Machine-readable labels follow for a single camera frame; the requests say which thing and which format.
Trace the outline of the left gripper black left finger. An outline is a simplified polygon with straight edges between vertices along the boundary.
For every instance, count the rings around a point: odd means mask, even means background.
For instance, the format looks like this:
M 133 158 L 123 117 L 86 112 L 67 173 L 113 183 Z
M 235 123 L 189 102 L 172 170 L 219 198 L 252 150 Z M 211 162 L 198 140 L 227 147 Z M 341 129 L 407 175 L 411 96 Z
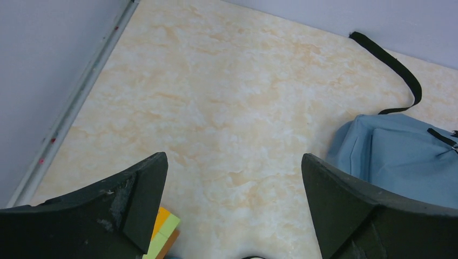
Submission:
M 158 152 L 37 206 L 1 210 L 1 258 L 142 258 L 169 165 Z

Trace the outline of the blue grey student backpack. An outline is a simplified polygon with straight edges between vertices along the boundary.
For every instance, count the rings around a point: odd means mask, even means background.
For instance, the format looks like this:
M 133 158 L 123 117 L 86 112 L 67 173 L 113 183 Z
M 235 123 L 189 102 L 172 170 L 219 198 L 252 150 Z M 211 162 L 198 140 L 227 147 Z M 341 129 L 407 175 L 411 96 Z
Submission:
M 457 208 L 457 131 L 407 116 L 403 107 L 345 123 L 326 161 L 397 195 Z

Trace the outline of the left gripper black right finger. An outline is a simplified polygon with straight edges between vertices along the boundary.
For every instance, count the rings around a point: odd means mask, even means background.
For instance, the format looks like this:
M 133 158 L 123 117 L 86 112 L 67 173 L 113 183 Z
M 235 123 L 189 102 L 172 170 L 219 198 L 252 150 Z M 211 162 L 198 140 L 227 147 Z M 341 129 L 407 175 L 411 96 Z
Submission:
M 306 153 L 302 178 L 323 258 L 457 258 L 457 210 L 412 200 Z

